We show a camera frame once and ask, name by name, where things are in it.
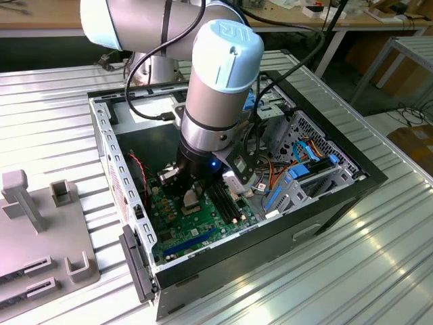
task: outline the red wire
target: red wire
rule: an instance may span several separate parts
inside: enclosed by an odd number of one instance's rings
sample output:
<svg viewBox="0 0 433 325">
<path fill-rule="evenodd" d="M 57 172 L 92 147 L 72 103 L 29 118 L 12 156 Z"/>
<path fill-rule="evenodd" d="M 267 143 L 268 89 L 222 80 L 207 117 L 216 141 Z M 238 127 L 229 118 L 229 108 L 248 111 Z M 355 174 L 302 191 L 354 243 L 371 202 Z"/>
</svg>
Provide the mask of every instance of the red wire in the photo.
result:
<svg viewBox="0 0 433 325">
<path fill-rule="evenodd" d="M 128 155 L 137 162 L 137 164 L 141 169 L 141 176 L 143 176 L 143 182 L 144 182 L 144 205 L 147 205 L 147 181 L 146 181 L 146 176 L 144 174 L 143 165 L 141 164 L 140 160 L 138 160 L 136 156 L 134 156 L 133 154 L 128 154 Z"/>
</svg>

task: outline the open computer tower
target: open computer tower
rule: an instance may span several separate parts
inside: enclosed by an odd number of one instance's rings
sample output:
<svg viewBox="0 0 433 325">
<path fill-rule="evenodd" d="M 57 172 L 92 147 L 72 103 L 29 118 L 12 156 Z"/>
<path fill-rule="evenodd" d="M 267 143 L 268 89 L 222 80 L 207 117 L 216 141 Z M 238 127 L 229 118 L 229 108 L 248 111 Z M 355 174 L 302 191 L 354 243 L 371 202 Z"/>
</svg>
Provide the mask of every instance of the open computer tower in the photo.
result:
<svg viewBox="0 0 433 325">
<path fill-rule="evenodd" d="M 260 87 L 279 76 L 262 73 Z M 142 112 L 160 114 L 181 108 L 186 92 L 183 82 L 132 88 L 131 96 Z M 263 162 L 257 186 L 265 187 L 271 177 L 273 189 L 238 196 L 222 180 L 206 189 L 198 184 L 200 196 L 193 209 L 185 210 L 181 198 L 170 196 L 157 177 L 176 160 L 176 123 L 135 116 L 123 89 L 90 93 L 89 103 L 99 155 L 125 224 L 120 242 L 140 301 L 157 306 L 157 319 L 330 229 L 386 181 L 283 81 L 264 96 L 258 111 Z M 247 100 L 240 125 L 248 124 L 248 115 Z M 241 142 L 245 129 L 239 131 Z M 310 143 L 320 159 L 298 163 L 305 153 L 299 142 Z M 244 145 L 251 145 L 248 139 Z M 278 180 L 267 169 L 268 159 L 279 171 Z"/>
</svg>

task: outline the motherboard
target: motherboard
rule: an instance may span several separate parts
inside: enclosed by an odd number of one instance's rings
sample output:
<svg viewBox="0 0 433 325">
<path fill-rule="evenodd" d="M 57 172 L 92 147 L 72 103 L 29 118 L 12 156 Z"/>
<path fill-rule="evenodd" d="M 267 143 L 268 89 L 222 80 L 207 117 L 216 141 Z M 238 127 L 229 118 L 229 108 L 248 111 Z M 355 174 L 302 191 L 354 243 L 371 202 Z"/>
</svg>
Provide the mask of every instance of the motherboard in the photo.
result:
<svg viewBox="0 0 433 325">
<path fill-rule="evenodd" d="M 153 248 L 157 265 L 240 233 L 260 221 L 246 199 L 231 193 L 222 182 L 204 190 L 189 210 L 185 210 L 181 198 L 164 192 L 157 179 L 151 179 L 150 184 L 150 219 L 158 237 Z"/>
</svg>

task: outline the white label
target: white label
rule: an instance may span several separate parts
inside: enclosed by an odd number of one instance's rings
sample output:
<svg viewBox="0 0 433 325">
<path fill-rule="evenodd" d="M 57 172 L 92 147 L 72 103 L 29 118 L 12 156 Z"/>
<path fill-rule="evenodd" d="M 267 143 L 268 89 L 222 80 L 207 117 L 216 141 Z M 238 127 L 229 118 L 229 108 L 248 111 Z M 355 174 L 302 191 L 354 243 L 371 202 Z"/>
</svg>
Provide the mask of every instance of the white label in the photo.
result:
<svg viewBox="0 0 433 325">
<path fill-rule="evenodd" d="M 145 98 L 143 100 L 135 100 L 133 103 L 134 107 L 140 113 L 149 116 L 157 116 L 163 112 L 170 112 L 171 106 L 174 104 L 170 96 Z M 136 115 L 132 110 L 129 110 L 129 112 L 136 123 L 149 121 L 146 118 Z"/>
<path fill-rule="evenodd" d="M 279 214 L 278 210 L 274 210 L 274 211 L 271 211 L 270 213 L 266 214 L 265 218 L 269 219 L 269 218 L 272 218 L 272 217 L 274 217 L 274 216 L 276 216 L 278 214 Z"/>
<path fill-rule="evenodd" d="M 257 185 L 257 188 L 260 191 L 264 191 L 264 190 L 266 190 L 266 185 L 264 183 L 260 183 L 260 184 Z"/>
</svg>

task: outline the light blue joint cap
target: light blue joint cap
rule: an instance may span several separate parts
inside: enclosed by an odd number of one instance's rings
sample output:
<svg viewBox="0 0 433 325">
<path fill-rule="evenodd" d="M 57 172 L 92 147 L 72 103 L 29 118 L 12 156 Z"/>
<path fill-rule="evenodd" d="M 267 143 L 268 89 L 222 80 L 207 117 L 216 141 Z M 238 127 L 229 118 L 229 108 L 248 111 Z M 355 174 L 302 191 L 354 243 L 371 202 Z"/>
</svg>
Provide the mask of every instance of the light blue joint cap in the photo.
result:
<svg viewBox="0 0 433 325">
<path fill-rule="evenodd" d="M 81 0 L 80 17 L 84 33 L 90 42 L 122 50 L 106 0 Z"/>
<path fill-rule="evenodd" d="M 262 56 L 262 39 L 250 27 L 217 19 L 199 30 L 192 64 L 197 76 L 210 88 L 240 93 L 256 80 Z"/>
</svg>

